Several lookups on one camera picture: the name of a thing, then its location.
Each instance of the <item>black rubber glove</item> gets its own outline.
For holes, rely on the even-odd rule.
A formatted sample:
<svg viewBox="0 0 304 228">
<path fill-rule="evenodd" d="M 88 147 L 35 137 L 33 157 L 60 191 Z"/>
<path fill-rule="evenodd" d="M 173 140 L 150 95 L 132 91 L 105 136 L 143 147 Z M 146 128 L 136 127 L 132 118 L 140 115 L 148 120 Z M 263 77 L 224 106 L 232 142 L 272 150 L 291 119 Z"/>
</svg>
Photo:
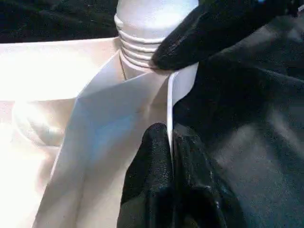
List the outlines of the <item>black rubber glove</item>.
<svg viewBox="0 0 304 228">
<path fill-rule="evenodd" d="M 236 197 L 191 129 L 175 128 L 173 161 L 174 179 L 166 126 L 152 125 L 126 173 L 118 228 L 245 226 Z"/>
<path fill-rule="evenodd" d="M 303 0 L 201 0 L 152 57 L 160 69 L 177 70 L 244 39 L 276 16 L 296 16 Z"/>
</svg>

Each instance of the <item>finger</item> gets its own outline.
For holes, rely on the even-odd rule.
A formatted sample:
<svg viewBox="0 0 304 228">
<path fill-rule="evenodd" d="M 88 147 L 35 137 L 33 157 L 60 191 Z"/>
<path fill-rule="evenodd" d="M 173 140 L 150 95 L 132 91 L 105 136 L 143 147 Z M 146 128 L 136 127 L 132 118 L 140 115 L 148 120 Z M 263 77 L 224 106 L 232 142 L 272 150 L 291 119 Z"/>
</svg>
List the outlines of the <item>finger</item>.
<svg viewBox="0 0 304 228">
<path fill-rule="evenodd" d="M 166 125 L 156 123 L 127 170 L 118 228 L 170 227 L 173 213 L 173 174 Z"/>
<path fill-rule="evenodd" d="M 287 5 L 284 0 L 216 0 L 201 4 L 162 42 L 152 62 L 164 70 L 194 64 L 285 14 Z"/>
<path fill-rule="evenodd" d="M 181 194 L 180 218 L 195 221 L 197 227 L 244 227 L 238 200 L 218 175 L 200 137 L 192 129 L 177 124 L 173 142 L 174 180 Z"/>
</svg>

